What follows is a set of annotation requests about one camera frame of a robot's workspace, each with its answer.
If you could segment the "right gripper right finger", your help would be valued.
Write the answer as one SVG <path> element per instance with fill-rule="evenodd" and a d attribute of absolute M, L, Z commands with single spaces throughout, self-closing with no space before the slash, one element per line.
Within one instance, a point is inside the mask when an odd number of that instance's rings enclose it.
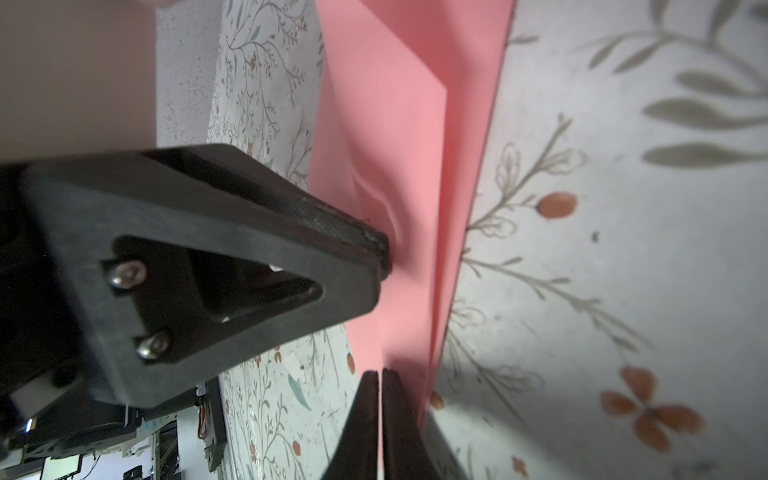
<path fill-rule="evenodd" d="M 438 480 L 400 376 L 382 371 L 383 471 L 386 480 Z"/>

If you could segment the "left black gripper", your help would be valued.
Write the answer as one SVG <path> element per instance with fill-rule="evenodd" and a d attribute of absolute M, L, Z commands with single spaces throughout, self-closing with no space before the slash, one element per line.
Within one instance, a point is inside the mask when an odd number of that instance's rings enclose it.
<path fill-rule="evenodd" d="M 128 407 L 371 312 L 387 236 L 224 144 L 1 168 L 1 439 L 110 447 Z"/>

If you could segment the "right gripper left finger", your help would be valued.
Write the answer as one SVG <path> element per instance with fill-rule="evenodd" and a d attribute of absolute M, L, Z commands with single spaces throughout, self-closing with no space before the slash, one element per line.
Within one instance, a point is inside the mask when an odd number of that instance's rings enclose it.
<path fill-rule="evenodd" d="M 378 438 L 379 374 L 366 371 L 322 480 L 376 480 Z"/>

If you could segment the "pink square paper sheet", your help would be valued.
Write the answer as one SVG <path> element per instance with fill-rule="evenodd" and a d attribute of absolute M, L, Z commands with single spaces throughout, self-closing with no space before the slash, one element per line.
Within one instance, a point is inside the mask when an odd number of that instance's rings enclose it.
<path fill-rule="evenodd" d="M 383 231 L 392 270 L 346 326 L 361 371 L 396 370 L 423 419 L 512 19 L 510 1 L 320 1 L 309 188 Z"/>

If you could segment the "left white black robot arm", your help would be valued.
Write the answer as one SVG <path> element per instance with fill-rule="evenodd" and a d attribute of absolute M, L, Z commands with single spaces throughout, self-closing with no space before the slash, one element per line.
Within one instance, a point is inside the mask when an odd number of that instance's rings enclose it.
<path fill-rule="evenodd" d="M 155 11 L 1 5 L 1 452 L 371 312 L 387 237 L 225 144 L 155 144 Z"/>

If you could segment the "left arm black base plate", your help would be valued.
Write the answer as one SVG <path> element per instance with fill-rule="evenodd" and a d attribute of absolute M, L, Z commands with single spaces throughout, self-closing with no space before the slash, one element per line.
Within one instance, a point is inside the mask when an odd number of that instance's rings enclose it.
<path fill-rule="evenodd" d="M 199 384 L 196 390 L 198 407 L 198 439 L 204 443 L 208 471 L 216 473 L 227 446 L 227 430 L 220 382 L 217 377 Z"/>

